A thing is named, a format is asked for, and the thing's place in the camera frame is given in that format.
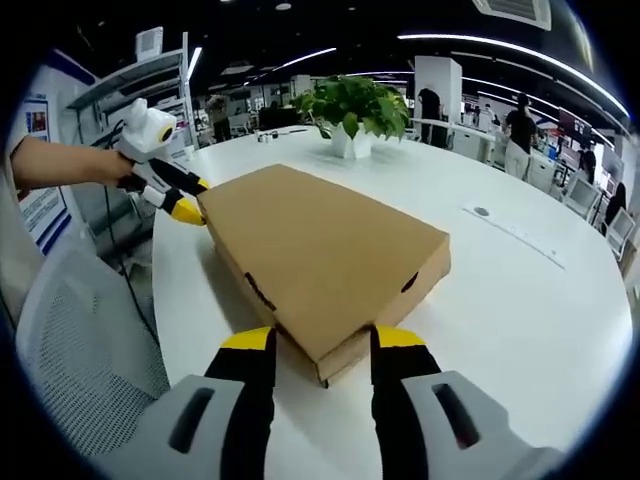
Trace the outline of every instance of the white table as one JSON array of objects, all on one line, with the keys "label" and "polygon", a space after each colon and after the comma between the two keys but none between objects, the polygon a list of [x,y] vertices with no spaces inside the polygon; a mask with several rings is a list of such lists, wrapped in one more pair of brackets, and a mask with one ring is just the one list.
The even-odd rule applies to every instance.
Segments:
[{"label": "white table", "polygon": [[[624,285],[604,238],[551,197],[428,145],[377,141],[372,157],[334,158],[317,131],[269,144],[243,137],[195,152],[217,185],[284,163],[369,195],[451,234],[451,273],[402,323],[443,370],[458,370],[509,412],[536,446],[568,450],[608,398],[631,342]],[[463,211],[482,206],[553,245],[564,269]],[[206,228],[159,212],[153,291],[169,381],[202,375],[221,342],[259,326]],[[329,390],[278,363],[267,478],[381,478],[363,360]]]}]

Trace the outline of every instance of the office chair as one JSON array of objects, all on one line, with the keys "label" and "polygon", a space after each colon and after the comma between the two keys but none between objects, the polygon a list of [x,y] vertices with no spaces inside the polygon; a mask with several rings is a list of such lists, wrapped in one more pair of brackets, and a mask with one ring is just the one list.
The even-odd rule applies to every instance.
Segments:
[{"label": "office chair", "polygon": [[624,246],[631,236],[635,226],[636,222],[631,218],[631,215],[629,215],[624,208],[621,208],[611,221],[611,225],[607,228],[605,238],[607,239],[607,242],[609,242],[609,246],[613,251],[613,255],[616,257],[616,260],[619,261],[620,258],[622,258]]},{"label": "office chair", "polygon": [[562,197],[562,203],[588,221],[599,194],[596,187],[584,178],[575,175],[569,184],[566,195]]},{"label": "office chair", "polygon": [[46,411],[86,457],[129,441],[138,417],[169,389],[125,280],[69,239],[29,291],[16,350]]}]

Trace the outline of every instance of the black cable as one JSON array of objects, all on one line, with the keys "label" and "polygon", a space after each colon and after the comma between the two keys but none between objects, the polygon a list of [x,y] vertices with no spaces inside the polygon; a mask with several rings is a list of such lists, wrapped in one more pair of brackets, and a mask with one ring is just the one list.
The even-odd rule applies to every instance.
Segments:
[{"label": "black cable", "polygon": [[[113,127],[113,130],[111,131],[111,137],[107,141],[107,149],[110,149],[113,146],[112,145],[113,137],[115,136],[116,130],[118,129],[118,126],[121,123],[123,123],[122,120],[116,123],[116,125]],[[120,252],[118,251],[118,247],[116,245],[116,239],[113,234],[113,222],[111,219],[111,204],[109,203],[109,190],[107,189],[106,185],[104,186],[104,201],[107,207],[107,229],[109,230],[109,236],[111,237],[111,244],[113,245],[114,255],[116,256],[116,259],[120,264],[120,268],[122,269],[122,276],[127,282],[127,287],[129,287],[129,292],[131,293],[131,298],[133,299],[133,303],[136,306],[136,310],[138,311],[140,320],[142,320],[142,323],[144,323],[144,326],[147,328],[147,331],[149,332],[149,335],[151,335],[151,338],[153,338],[153,341],[156,342],[156,345],[160,346],[160,342],[158,341],[156,334],[151,328],[151,325],[149,325],[149,322],[147,321],[147,317],[145,317],[144,313],[142,313],[142,308],[140,308],[140,304],[138,303],[138,297],[136,296],[136,293],[133,290],[133,285],[131,285],[131,279],[129,278],[129,274],[127,273],[127,269],[124,265],[124,261],[122,260],[122,255],[120,255]]]}]

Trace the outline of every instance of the cardboard box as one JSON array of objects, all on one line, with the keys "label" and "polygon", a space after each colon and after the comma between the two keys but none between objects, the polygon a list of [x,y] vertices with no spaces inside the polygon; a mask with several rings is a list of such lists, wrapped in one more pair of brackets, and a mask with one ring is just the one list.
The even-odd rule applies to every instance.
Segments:
[{"label": "cardboard box", "polygon": [[363,327],[397,325],[450,270],[447,233],[283,165],[198,200],[262,321],[295,342],[325,385],[367,354]]}]

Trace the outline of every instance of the black ceiling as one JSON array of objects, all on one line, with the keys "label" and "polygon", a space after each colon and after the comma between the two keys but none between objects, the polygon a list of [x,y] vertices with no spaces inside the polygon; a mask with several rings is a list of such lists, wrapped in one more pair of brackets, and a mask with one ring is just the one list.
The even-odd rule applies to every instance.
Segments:
[{"label": "black ceiling", "polygon": [[[331,47],[336,47],[337,51],[270,73],[258,82],[286,81],[291,75],[300,73],[332,75],[410,70],[408,61],[415,55],[465,52],[496,57],[547,73],[587,93],[616,118],[624,120],[624,115],[602,95],[533,57],[470,42],[397,39],[397,35],[406,33],[467,34],[516,43],[557,58],[596,80],[629,110],[640,100],[638,91],[630,89],[640,80],[640,75],[634,69],[635,65],[623,63],[622,55],[626,50],[620,46],[622,38],[629,34],[627,27],[632,26],[633,17],[625,16],[624,9],[613,8],[612,3],[616,4],[618,0],[607,2],[606,10],[602,6],[597,9],[588,6],[586,2],[571,2],[591,34],[593,51],[590,58],[581,48],[575,17],[563,0],[551,0],[553,27],[550,32],[481,15],[471,0],[394,0],[375,4],[365,0],[288,0],[292,8],[277,11],[275,5],[282,1],[233,0],[223,3],[210,0],[185,2],[183,7],[171,11],[149,10],[144,15],[123,14],[119,10],[86,15],[73,28],[63,32],[58,44],[91,72],[104,76],[135,61],[136,33],[163,26],[164,50],[171,50],[181,46],[181,33],[188,31],[190,46],[203,47],[191,79],[192,96],[206,94],[208,87],[215,84],[241,85],[250,76],[263,73],[262,67],[279,66]],[[614,20],[617,28],[605,31],[612,25],[606,23]],[[585,117],[599,128],[612,125],[598,108],[553,80],[505,63],[468,56],[454,58],[462,65],[464,76],[547,99]],[[247,62],[255,68],[240,75],[220,75],[226,67],[238,62]],[[469,82],[463,84],[463,89],[469,93],[478,87]],[[479,89],[508,96],[508,92],[501,89],[487,86]]]}]

